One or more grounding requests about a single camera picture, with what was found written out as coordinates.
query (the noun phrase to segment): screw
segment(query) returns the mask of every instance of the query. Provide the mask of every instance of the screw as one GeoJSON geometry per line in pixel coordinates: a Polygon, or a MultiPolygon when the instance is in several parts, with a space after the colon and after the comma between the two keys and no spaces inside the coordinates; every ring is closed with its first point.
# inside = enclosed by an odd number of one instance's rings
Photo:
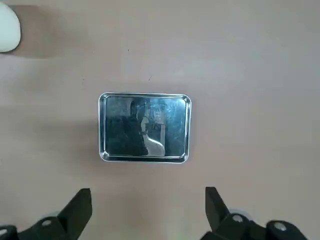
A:
{"type": "Polygon", "coordinates": [[[232,219],[233,219],[234,221],[236,221],[236,222],[239,222],[239,223],[242,223],[242,222],[243,222],[242,217],[241,217],[240,215],[234,215],[234,216],[232,217],[232,219]]]}
{"type": "Polygon", "coordinates": [[[274,223],[274,227],[275,227],[276,229],[279,229],[280,231],[285,231],[285,230],[287,230],[286,226],[285,226],[283,223],[281,223],[281,222],[276,222],[276,223],[274,223]]]}

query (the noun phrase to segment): tray rim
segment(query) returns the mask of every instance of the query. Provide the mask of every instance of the tray rim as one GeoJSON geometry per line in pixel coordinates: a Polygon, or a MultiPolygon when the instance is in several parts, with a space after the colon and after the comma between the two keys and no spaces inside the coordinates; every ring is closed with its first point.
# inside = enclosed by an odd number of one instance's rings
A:
{"type": "Polygon", "coordinates": [[[192,101],[186,94],[180,93],[145,93],[145,92],[104,92],[98,99],[98,145],[99,156],[105,162],[143,162],[143,163],[167,163],[167,164],[182,164],[189,158],[190,152],[190,130],[191,130],[191,112],[192,101]],[[181,156],[125,156],[125,155],[110,155],[102,149],[105,143],[105,134],[102,132],[101,118],[104,117],[105,104],[103,104],[109,97],[134,97],[146,96],[148,98],[177,98],[183,99],[186,102],[185,115],[185,133],[184,133],[184,153],[181,156]]]}

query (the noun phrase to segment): white object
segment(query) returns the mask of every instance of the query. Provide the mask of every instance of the white object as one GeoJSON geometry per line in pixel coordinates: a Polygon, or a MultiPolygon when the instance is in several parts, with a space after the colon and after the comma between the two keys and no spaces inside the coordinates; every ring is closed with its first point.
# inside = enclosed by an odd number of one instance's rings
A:
{"type": "Polygon", "coordinates": [[[0,2],[0,53],[15,49],[21,39],[20,22],[16,13],[0,2]]]}

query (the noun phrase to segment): beige table surface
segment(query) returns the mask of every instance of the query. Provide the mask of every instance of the beige table surface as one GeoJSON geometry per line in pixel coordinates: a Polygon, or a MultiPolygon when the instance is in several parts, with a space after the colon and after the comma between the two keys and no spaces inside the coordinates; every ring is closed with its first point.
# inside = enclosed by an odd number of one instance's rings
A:
{"type": "Polygon", "coordinates": [[[82,240],[197,240],[216,186],[260,224],[319,237],[320,1],[4,2],[23,41],[0,55],[0,224],[27,228],[90,187],[82,240]],[[108,91],[189,95],[189,160],[103,162],[108,91]]]}

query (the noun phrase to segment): metal tray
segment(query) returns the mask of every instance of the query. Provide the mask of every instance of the metal tray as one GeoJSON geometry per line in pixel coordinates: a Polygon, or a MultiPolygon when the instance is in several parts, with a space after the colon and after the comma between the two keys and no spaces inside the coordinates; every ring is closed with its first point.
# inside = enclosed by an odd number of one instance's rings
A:
{"type": "Polygon", "coordinates": [[[183,94],[106,92],[99,98],[104,161],[183,163],[189,156],[191,100],[183,94]]]}

